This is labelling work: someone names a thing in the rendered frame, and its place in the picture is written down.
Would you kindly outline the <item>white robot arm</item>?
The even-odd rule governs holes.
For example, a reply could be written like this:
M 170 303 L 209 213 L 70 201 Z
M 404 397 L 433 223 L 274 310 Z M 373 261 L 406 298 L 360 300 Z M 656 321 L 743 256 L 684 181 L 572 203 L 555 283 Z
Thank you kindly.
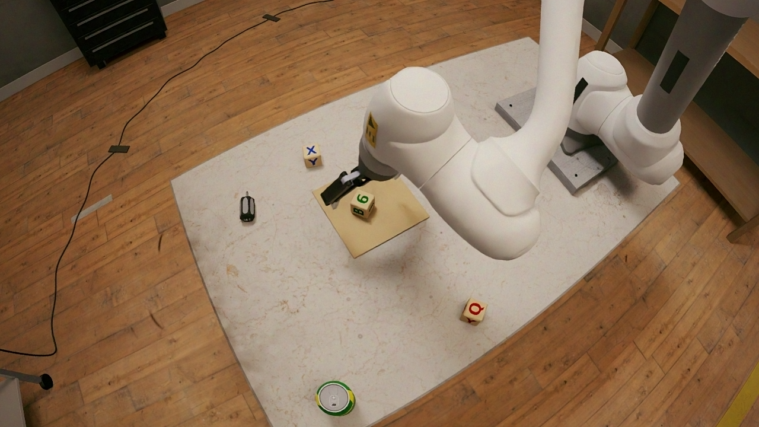
M 409 67 L 369 102 L 359 142 L 364 165 L 382 176 L 401 173 L 463 240 L 495 260 L 518 259 L 538 241 L 535 198 L 559 146 L 572 156 L 605 144 L 640 180 L 666 182 L 683 164 L 681 114 L 748 17 L 759 14 L 759 0 L 686 0 L 636 97 L 614 56 L 596 50 L 579 58 L 584 3 L 541 0 L 535 101 L 518 132 L 477 143 L 444 78 Z

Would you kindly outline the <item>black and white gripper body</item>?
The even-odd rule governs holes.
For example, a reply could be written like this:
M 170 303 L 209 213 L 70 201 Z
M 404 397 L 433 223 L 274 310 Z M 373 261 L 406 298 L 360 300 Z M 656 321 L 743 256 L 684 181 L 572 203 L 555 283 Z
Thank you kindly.
M 358 167 L 355 168 L 355 172 L 357 172 L 358 170 L 360 172 L 360 175 L 358 175 L 358 179 L 360 179 L 360 180 L 364 180 L 364 179 L 370 178 L 370 179 L 376 180 L 376 181 L 387 181 L 387 180 L 390 180 L 390 179 L 394 178 L 398 174 L 397 173 L 397 174 L 395 174 L 393 176 L 382 176 L 380 174 L 374 173 L 374 172 L 372 172 L 371 170 L 369 170 L 364 165 L 364 163 L 362 162 L 362 159 L 361 159 L 360 156 L 358 156 Z

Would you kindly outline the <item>tan flat mat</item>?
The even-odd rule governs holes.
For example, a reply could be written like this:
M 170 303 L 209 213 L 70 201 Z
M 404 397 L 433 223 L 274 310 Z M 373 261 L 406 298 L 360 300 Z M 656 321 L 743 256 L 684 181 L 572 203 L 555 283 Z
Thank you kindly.
M 312 192 L 354 259 L 429 217 L 400 177 L 396 180 L 373 180 L 365 186 L 356 187 L 340 198 L 336 210 L 331 205 L 326 206 L 320 196 L 333 182 Z M 358 189 L 375 196 L 375 205 L 368 218 L 350 210 L 350 202 Z

